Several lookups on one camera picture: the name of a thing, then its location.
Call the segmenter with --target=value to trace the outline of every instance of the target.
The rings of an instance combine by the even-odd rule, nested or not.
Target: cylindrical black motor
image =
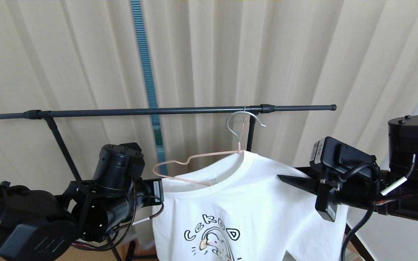
[[[418,180],[418,115],[388,121],[388,136],[391,172],[408,173],[415,154],[415,167],[410,178]]]
[[[143,154],[123,145],[104,145],[94,173],[95,185],[106,191],[130,190],[132,180],[141,177]]]

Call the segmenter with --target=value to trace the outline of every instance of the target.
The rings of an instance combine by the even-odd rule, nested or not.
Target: t-shirt sleeve
[[[311,212],[290,237],[287,255],[297,261],[338,261],[347,211],[347,206],[338,206],[335,222],[326,221],[317,212]]]

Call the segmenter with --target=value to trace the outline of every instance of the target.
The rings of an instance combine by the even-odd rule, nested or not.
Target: t-shirt neckline
[[[163,179],[164,195],[166,197],[174,197],[174,198],[190,198],[190,197],[201,197],[201,196],[216,193],[216,192],[230,186],[231,184],[233,184],[237,180],[239,180],[239,178],[242,177],[251,168],[251,166],[254,163],[254,159],[255,159],[256,155],[257,154],[255,154],[255,153],[247,152],[247,151],[244,150],[243,153],[228,156],[228,157],[232,157],[233,161],[239,160],[238,157],[243,157],[241,163],[239,164],[239,167],[231,175],[229,175],[226,179],[222,180],[221,182],[219,182],[217,184],[214,184],[212,186],[208,186],[208,187],[205,187],[205,188],[201,188],[201,189],[199,188],[199,189],[196,189],[196,190],[181,191],[181,192],[166,192],[165,191],[165,184],[166,183],[168,183],[169,185],[181,185],[181,184],[185,184],[187,182],[180,181],[180,180],[169,179],[169,178],[164,178]],[[196,171],[189,172],[189,173],[186,173],[186,174],[178,175],[178,177],[187,178],[187,179],[190,179],[190,180],[197,180],[199,182],[205,181],[205,180],[207,180],[207,178],[206,179],[202,178],[201,180],[199,180],[197,178],[198,174],[207,173],[210,169],[213,169],[214,167],[216,167],[216,165],[223,164],[222,161],[225,160],[225,159],[227,159],[227,158],[224,158],[220,161],[217,161],[217,162],[213,163],[212,165],[204,167],[200,170],[196,170]]]

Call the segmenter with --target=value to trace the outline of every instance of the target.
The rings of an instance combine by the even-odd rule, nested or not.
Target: white wall
[[[418,104],[413,115],[418,114]],[[382,169],[388,169],[388,156],[383,160]],[[353,227],[365,210],[351,208],[348,223]],[[377,261],[418,260],[418,222],[395,216],[373,215],[357,233],[358,237]]]

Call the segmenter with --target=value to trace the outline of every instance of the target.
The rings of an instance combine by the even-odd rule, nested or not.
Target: white t-shirt
[[[160,261],[338,261],[347,206],[334,223],[315,210],[315,195],[277,177],[306,174],[251,152],[163,179],[164,211],[154,218]]]

